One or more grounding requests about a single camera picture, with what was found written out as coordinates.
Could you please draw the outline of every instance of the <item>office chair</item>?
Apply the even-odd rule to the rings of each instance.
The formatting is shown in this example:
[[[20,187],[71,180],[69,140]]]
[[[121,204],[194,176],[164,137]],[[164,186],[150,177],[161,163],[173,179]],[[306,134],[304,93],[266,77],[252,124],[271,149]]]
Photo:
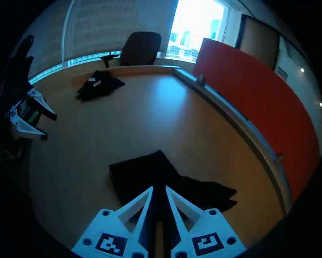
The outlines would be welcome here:
[[[121,51],[121,66],[152,65],[160,45],[161,35],[158,33],[149,31],[132,33]],[[106,68],[109,68],[108,62],[117,56],[119,55],[105,55],[100,59],[104,60]]]

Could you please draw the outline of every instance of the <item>window blind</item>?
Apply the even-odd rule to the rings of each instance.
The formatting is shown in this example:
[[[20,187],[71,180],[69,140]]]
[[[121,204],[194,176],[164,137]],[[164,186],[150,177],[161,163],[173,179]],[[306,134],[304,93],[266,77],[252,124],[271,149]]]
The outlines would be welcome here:
[[[153,31],[166,51],[178,0],[75,0],[64,37],[64,61],[121,50],[135,31]]]
[[[279,34],[270,26],[242,15],[235,47],[274,70],[279,51]]]
[[[34,35],[34,43],[28,52],[34,57],[29,78],[62,62],[62,32],[70,2],[55,1],[33,21],[22,37],[23,40],[27,35]]]

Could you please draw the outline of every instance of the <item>wooden desk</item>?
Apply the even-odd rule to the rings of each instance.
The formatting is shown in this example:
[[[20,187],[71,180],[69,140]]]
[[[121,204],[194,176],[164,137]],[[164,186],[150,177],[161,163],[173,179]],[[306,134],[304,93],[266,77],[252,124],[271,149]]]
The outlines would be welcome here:
[[[30,192],[36,218],[52,236],[72,248],[100,209],[121,206],[108,166],[159,149],[180,174],[237,189],[237,205],[223,215],[247,247],[271,230],[282,208],[265,164],[188,85],[190,78],[172,67],[110,71],[126,85],[108,97],[75,99],[91,74],[74,77],[74,85],[48,97],[58,119],[40,120],[49,139],[33,143]],[[55,83],[52,75],[43,81]]]

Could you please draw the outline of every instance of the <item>black garment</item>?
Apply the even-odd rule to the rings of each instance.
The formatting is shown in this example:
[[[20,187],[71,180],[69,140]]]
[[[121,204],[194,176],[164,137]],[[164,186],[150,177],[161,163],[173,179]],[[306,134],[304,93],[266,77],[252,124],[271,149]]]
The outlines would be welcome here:
[[[121,80],[114,78],[107,71],[98,71],[92,75],[92,78],[95,79],[95,82],[85,82],[83,87],[79,89],[77,99],[82,102],[91,100],[93,98],[108,96],[115,89],[125,85]]]
[[[230,200],[236,193],[235,189],[180,176],[161,150],[110,165],[110,175],[122,205],[129,203],[150,186],[154,186],[159,203],[162,203],[165,185],[203,210],[217,208],[223,212],[237,203]]]

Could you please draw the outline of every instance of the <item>red panel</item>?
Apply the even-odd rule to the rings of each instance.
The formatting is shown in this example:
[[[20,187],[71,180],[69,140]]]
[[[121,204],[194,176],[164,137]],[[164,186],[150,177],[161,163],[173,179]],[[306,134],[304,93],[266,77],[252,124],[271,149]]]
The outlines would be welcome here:
[[[319,143],[312,121],[292,89],[252,56],[204,39],[194,69],[259,129],[283,167],[293,199],[319,164]]]

